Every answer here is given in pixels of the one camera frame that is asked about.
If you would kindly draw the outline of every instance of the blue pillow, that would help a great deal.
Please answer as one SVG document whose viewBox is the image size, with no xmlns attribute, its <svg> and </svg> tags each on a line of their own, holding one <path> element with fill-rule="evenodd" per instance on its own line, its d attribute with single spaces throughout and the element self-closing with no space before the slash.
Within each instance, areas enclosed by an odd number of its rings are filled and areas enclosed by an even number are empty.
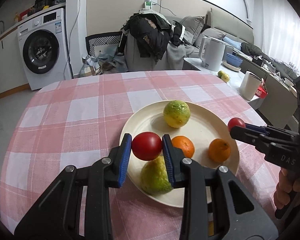
<svg viewBox="0 0 300 240">
<path fill-rule="evenodd" d="M 222 40 L 224 42 L 230 44 L 231 46 L 233 46 L 237 50 L 241 51 L 241 42 L 233 41 L 233 40 L 229 39 L 228 37 L 224 37 Z"/>
</svg>

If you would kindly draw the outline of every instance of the cherry tomato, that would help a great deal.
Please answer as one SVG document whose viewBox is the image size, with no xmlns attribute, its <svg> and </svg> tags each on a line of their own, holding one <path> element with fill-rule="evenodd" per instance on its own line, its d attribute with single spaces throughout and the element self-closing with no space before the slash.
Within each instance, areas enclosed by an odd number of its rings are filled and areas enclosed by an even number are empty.
<svg viewBox="0 0 300 240">
<path fill-rule="evenodd" d="M 132 140 L 131 149 L 138 159 L 152 161 L 160 155 L 162 141 L 156 133 L 142 132 Z"/>
<path fill-rule="evenodd" d="M 228 122 L 228 130 L 230 131 L 231 128 L 236 125 L 246 128 L 246 124 L 242 119 L 240 119 L 238 117 L 234 117 L 234 118 L 230 119 L 230 121 Z"/>
</svg>

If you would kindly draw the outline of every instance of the pink checkered tablecloth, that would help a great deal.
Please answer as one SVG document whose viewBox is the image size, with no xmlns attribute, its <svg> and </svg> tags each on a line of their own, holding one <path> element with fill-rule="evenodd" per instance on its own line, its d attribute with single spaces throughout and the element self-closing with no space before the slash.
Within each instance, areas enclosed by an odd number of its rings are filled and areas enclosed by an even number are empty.
<svg viewBox="0 0 300 240">
<path fill-rule="evenodd" d="M 31 99 L 5 155 L 0 182 L 0 217 L 5 226 L 13 233 L 65 166 L 90 166 L 107 156 L 119 145 L 122 127 L 134 112 L 169 99 L 204 106 L 225 123 L 240 117 L 265 125 L 235 90 L 200 71 L 131 72 L 53 83 Z M 274 219 L 279 168 L 265 162 L 253 146 L 238 142 L 238 147 L 237 177 Z M 182 210 L 148 198 L 129 178 L 121 189 L 110 189 L 110 206 L 115 239 L 179 237 Z"/>
</svg>

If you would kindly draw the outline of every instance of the gray cushion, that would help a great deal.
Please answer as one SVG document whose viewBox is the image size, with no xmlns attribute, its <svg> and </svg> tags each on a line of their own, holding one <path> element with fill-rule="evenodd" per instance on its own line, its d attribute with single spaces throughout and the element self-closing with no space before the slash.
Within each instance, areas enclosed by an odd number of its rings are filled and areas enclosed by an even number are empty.
<svg viewBox="0 0 300 240">
<path fill-rule="evenodd" d="M 187 16 L 180 23 L 186 28 L 186 31 L 193 34 L 191 45 L 194 44 L 204 26 L 204 16 Z"/>
<path fill-rule="evenodd" d="M 183 41 L 185 42 L 185 44 L 192 45 L 191 44 L 192 40 L 193 40 L 193 34 L 188 31 L 185 31 L 185 34 L 183 36 Z"/>
<path fill-rule="evenodd" d="M 200 48 L 203 37 L 212 37 L 218 40 L 222 40 L 225 36 L 226 33 L 217 30 L 215 28 L 209 28 L 203 31 L 202 33 L 200 33 L 200 35 L 198 36 L 197 40 L 194 42 L 193 45 L 197 48 Z"/>
</svg>

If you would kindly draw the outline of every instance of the white kettle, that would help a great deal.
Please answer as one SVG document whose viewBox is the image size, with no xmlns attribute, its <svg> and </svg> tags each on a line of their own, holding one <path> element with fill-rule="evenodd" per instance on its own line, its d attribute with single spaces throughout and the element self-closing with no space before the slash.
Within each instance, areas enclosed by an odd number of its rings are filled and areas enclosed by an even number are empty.
<svg viewBox="0 0 300 240">
<path fill-rule="evenodd" d="M 203 37 L 199 50 L 199 57 L 202 60 L 201 65 L 208 70 L 219 71 L 226 45 L 227 43 L 224 41 L 212 37 Z"/>
</svg>

